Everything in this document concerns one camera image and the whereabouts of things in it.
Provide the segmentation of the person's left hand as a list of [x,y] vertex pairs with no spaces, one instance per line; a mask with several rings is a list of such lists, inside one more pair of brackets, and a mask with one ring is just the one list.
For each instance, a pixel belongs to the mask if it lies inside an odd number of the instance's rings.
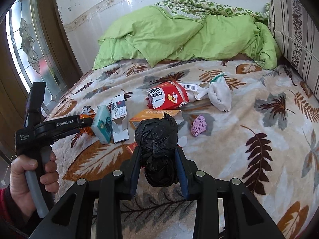
[[[50,161],[45,164],[45,174],[40,177],[40,182],[45,186],[45,190],[50,193],[57,193],[59,190],[59,174],[57,173],[55,153],[50,153]],[[29,219],[36,210],[31,197],[31,192],[25,178],[26,171],[36,170],[38,162],[25,155],[20,155],[10,167],[10,193],[13,201],[21,210],[24,219]]]

